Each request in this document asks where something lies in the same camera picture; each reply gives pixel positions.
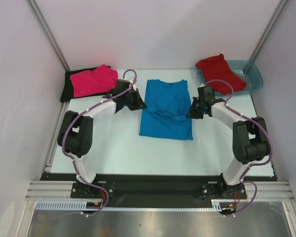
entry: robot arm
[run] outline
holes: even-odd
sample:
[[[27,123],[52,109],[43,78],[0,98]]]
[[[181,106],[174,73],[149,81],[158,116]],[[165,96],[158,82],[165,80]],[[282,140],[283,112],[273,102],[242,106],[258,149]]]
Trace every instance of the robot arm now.
[[[219,177],[221,196],[230,192],[242,183],[243,177],[250,165],[262,160],[270,154],[270,146],[263,132],[252,122],[238,116],[225,106],[223,99],[216,99],[211,86],[198,88],[198,97],[193,103],[188,116],[193,119],[203,119],[204,114],[222,121],[232,129],[232,150],[234,158],[228,169]],[[265,121],[261,117],[252,118],[265,130]]]
[[[115,89],[109,92],[105,98],[110,98],[120,94],[130,86],[130,81],[119,79],[116,83]],[[92,146],[93,126],[109,115],[116,114],[124,106],[127,106],[129,110],[139,110],[146,108],[146,105],[142,101],[138,89],[133,85],[132,89],[110,101],[102,99],[102,104],[84,115],[82,115],[70,129],[65,140],[65,151],[70,153],[74,157],[74,165],[77,166],[80,175],[89,183],[92,183],[96,177],[95,167],[91,157],[86,155]],[[67,111],[65,113],[63,123],[60,128],[60,132],[57,138],[57,143],[62,146],[65,133],[70,126],[71,122],[78,116],[77,112]]]

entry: cloth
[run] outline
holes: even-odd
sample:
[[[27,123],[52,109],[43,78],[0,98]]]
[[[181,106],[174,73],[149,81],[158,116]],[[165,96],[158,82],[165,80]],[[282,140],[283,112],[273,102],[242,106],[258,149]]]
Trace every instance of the cloth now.
[[[174,83],[148,80],[145,104],[139,135],[193,140],[192,119],[186,117],[191,107],[186,80]]]
[[[224,59],[223,54],[203,59],[195,66],[202,70],[205,81],[213,79],[224,80],[233,87],[235,92],[244,90],[247,85],[245,81],[241,80],[232,72],[228,63]],[[214,91],[218,91],[223,95],[231,93],[230,87],[222,82],[210,82],[209,85],[214,89]]]
[[[60,101],[66,102],[73,98],[105,95],[115,88],[117,78],[117,71],[106,65],[66,72],[65,86]]]
[[[70,76],[74,86],[74,98],[108,92],[115,88],[117,78],[117,71],[106,65],[101,65],[93,71],[74,74]]]

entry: metal floor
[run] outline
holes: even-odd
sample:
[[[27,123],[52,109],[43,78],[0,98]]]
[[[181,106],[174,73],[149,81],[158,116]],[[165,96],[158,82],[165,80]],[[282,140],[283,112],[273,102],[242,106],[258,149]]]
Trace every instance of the metal floor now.
[[[102,211],[85,218],[34,213],[28,237],[291,237],[281,202],[254,202],[235,218],[217,212]]]

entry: folded clothes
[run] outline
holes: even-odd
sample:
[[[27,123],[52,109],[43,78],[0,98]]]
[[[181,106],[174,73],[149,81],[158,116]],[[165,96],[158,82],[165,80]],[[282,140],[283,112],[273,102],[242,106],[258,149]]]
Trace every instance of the folded clothes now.
[[[223,54],[203,59],[195,66],[202,70],[205,81],[211,81],[213,79],[224,80],[233,87],[234,92],[244,90],[247,85],[245,81],[241,80],[232,72]],[[223,95],[231,93],[230,87],[225,83],[215,81],[210,82],[209,85],[214,91],[218,91]]]
[[[186,80],[174,83],[148,80],[145,104],[139,135],[193,140],[192,119],[186,117],[191,106]]]
[[[73,98],[104,95],[115,88],[117,79],[117,71],[106,65],[66,72],[65,86],[60,101],[66,102]]]

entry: white wall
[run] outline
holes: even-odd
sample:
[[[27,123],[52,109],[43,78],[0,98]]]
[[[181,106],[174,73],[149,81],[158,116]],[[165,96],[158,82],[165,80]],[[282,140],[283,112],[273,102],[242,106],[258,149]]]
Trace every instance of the white wall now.
[[[25,0],[0,1],[0,212],[40,175],[64,70]]]
[[[37,0],[71,70],[249,59],[279,0]]]
[[[296,199],[296,0],[289,1],[256,64],[264,88],[254,94],[274,140],[275,168]]]

